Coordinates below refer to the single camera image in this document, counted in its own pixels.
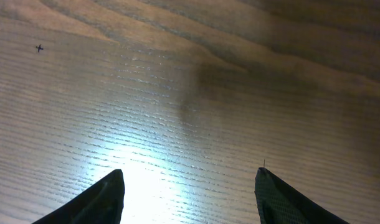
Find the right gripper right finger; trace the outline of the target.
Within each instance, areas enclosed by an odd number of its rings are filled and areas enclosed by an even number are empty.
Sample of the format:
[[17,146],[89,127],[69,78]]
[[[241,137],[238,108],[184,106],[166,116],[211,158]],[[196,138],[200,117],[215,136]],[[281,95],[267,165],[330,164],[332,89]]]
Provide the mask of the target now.
[[264,167],[255,177],[261,224],[348,224]]

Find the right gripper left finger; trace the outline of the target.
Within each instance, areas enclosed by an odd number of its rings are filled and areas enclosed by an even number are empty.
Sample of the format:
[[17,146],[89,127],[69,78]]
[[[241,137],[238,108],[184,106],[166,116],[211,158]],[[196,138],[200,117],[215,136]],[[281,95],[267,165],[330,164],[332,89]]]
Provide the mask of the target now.
[[122,170],[115,169],[34,224],[120,224],[124,195]]

